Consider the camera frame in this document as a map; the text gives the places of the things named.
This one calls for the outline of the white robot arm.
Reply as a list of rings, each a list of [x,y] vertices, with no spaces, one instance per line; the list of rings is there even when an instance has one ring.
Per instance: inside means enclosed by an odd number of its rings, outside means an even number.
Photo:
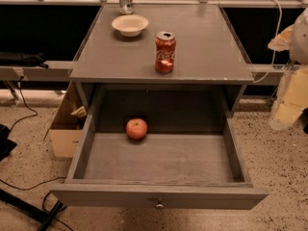
[[[269,126],[284,130],[308,108],[308,8],[293,25],[272,39],[268,48],[278,52],[288,50],[290,59],[300,64],[299,70],[282,78],[271,110]]]

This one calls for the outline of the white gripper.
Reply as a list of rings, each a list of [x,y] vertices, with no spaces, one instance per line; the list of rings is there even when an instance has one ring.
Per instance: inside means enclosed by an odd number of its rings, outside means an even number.
[[[290,48],[291,25],[275,36],[268,44],[268,49],[281,52]],[[274,101],[269,126],[275,130],[292,127],[308,108],[308,66],[304,65],[295,72],[287,71],[282,77]]]

